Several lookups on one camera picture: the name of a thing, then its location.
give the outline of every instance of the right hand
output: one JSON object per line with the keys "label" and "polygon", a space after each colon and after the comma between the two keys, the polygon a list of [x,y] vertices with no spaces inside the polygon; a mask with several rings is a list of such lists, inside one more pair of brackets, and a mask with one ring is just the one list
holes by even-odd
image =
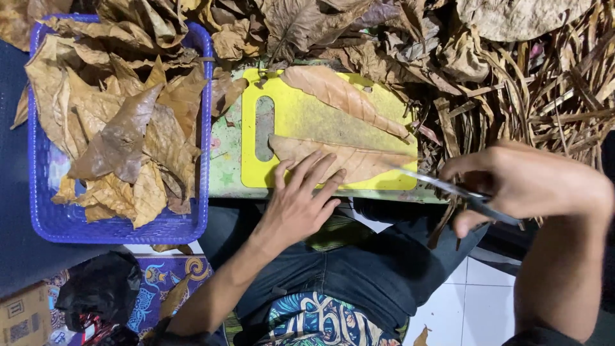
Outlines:
{"label": "right hand", "polygon": [[[455,174],[463,176],[468,185],[482,177],[477,192],[493,197],[489,202],[493,209],[518,219],[610,217],[614,209],[613,185],[606,176],[578,161],[518,142],[500,141],[478,153],[449,159],[440,178],[450,180]],[[465,210],[454,219],[453,229],[463,238],[488,221],[478,212]]]}

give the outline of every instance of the left hand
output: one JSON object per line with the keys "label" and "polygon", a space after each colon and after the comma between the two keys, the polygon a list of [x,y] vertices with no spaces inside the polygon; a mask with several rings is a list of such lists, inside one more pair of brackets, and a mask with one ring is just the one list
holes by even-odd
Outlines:
{"label": "left hand", "polygon": [[263,218],[252,233],[261,248],[275,257],[287,247],[316,233],[340,204],[331,195],[344,181],[346,170],[340,169],[325,183],[325,186],[312,195],[336,155],[324,158],[315,151],[307,156],[292,171],[288,185],[284,182],[284,172],[293,165],[293,160],[283,160],[276,167],[274,175],[276,187]]}

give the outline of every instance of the dark jeans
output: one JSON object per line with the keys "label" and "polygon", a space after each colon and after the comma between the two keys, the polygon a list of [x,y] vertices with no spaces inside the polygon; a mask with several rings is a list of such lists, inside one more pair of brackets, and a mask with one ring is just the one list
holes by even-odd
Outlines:
{"label": "dark jeans", "polygon": [[[210,202],[207,229],[199,244],[216,270],[247,239],[261,215],[249,201]],[[429,230],[427,217],[418,217],[395,224],[356,246],[328,252],[296,243],[259,273],[237,304],[237,317],[244,330],[264,328],[273,300],[315,291],[355,305],[383,331],[394,333],[446,281],[483,237],[487,226],[464,238],[458,251],[457,239],[448,226],[437,248],[429,250]],[[265,333],[267,330],[261,331],[260,336]]]}

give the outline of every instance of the person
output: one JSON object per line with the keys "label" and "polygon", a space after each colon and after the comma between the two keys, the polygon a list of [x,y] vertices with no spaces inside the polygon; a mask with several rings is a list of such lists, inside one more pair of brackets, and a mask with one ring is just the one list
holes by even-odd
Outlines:
{"label": "person", "polygon": [[[210,207],[200,243],[215,274],[161,322],[155,344],[222,344],[213,333],[234,308],[243,327],[234,338],[238,346],[400,343],[395,329],[461,263],[490,220],[460,212],[454,233],[445,229],[435,250],[426,247],[427,225],[419,218],[357,245],[314,251],[302,239],[340,203],[331,196],[345,175],[342,169],[314,190],[335,160],[321,156],[317,151],[298,163],[288,182],[284,174],[293,162],[280,162],[272,198],[255,225],[250,211]],[[489,193],[496,210],[545,217],[515,282],[516,335],[504,345],[585,342],[600,304],[615,200],[610,180],[572,159],[515,142],[449,159],[440,177],[455,175]],[[457,237],[461,248],[454,251]]]}

